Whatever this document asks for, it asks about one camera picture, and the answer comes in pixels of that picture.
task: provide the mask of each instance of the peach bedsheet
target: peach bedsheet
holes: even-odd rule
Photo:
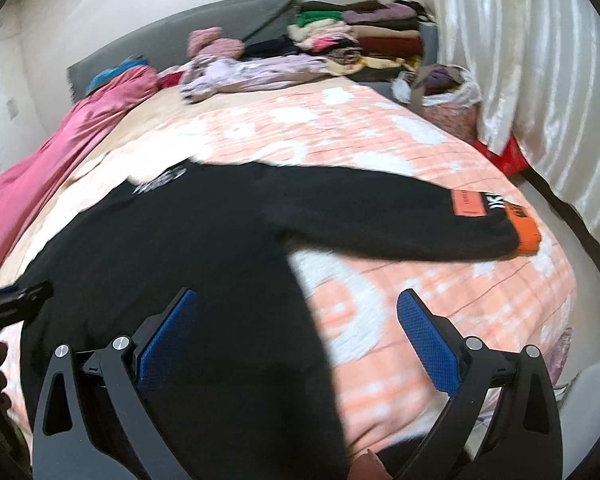
[[[444,400],[398,324],[395,301],[405,288],[414,288],[432,312],[449,317],[463,335],[477,335],[491,348],[519,351],[533,343],[546,352],[566,328],[575,300],[573,271],[523,195],[471,146],[373,90],[305,88],[195,117],[163,117],[139,138],[78,168],[36,227],[16,275],[76,214],[122,180],[149,181],[186,157],[389,171],[451,188],[496,192],[526,206],[542,233],[540,250],[531,257],[430,263],[370,260],[315,248],[291,254],[333,364],[352,453],[428,430]],[[10,345],[2,369],[11,415],[30,443],[19,390],[19,338],[19,326],[2,334]]]

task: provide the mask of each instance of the sweatshirt sleeve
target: sweatshirt sleeve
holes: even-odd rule
[[[395,260],[476,260],[534,253],[540,235],[497,194],[449,190],[380,171],[259,164],[264,218],[279,235]]]

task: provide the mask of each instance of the black sweatshirt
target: black sweatshirt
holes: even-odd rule
[[[55,288],[22,332],[29,417],[58,345],[102,348],[189,287],[199,309],[189,343],[146,400],[183,466],[204,480],[344,478],[330,365],[282,242],[403,260],[511,254],[505,210],[480,199],[483,216],[458,216],[448,189],[415,178],[254,162],[185,161],[124,182],[18,280]]]

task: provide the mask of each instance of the blue gripper pad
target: blue gripper pad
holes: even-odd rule
[[[159,389],[171,370],[173,356],[189,338],[198,313],[196,293],[187,290],[164,319],[138,358],[136,390],[141,397]]]
[[[15,292],[16,290],[18,290],[16,285],[7,285],[3,288],[0,288],[0,296],[3,294],[9,294],[10,292]]]
[[[398,321],[431,382],[453,397],[460,387],[458,359],[408,290],[398,296]]]

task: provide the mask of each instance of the orange label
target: orange label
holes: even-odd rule
[[[482,197],[477,191],[451,190],[451,202],[456,216],[485,216]]]
[[[520,240],[516,254],[536,254],[540,248],[542,235],[534,219],[528,215],[526,209],[521,205],[505,202],[505,208],[507,218],[509,218],[511,225],[516,230],[518,240]]]

